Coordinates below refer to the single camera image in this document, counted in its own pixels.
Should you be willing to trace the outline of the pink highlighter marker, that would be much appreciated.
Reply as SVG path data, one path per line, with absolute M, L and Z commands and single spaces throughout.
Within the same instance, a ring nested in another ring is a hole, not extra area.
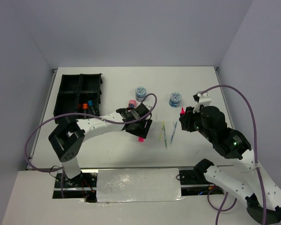
M 181 112 L 180 112 L 180 117 L 184 116 L 184 114 L 185 114 L 185 110 L 184 110 L 184 108 L 182 107 L 182 108 L 181 108 Z

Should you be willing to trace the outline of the pink highlighter cap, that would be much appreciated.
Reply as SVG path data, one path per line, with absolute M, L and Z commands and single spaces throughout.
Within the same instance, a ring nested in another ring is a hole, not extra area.
M 144 138 L 139 137 L 138 141 L 142 143 L 144 142 Z

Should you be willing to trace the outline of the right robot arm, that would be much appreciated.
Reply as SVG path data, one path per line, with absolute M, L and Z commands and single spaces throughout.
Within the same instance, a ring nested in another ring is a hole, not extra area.
M 180 114 L 182 130 L 197 131 L 204 136 L 213 149 L 242 174 L 244 182 L 226 174 L 207 159 L 195 165 L 195 180 L 198 183 L 211 182 L 234 196 L 257 223 L 262 223 L 264 214 L 267 225 L 279 223 L 281 189 L 261 164 L 255 163 L 254 150 L 245 136 L 227 126 L 224 114 L 217 107 L 202 107 L 198 112 L 193 110 L 193 107 L 187 107 Z

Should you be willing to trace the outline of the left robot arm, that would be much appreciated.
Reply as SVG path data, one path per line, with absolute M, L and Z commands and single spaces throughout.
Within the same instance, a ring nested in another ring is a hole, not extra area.
M 136 108 L 120 108 L 100 119 L 63 118 L 49 135 L 49 142 L 64 168 L 66 182 L 77 187 L 86 181 L 77 160 L 84 141 L 109 132 L 126 131 L 134 136 L 147 138 L 152 113 L 141 103 Z

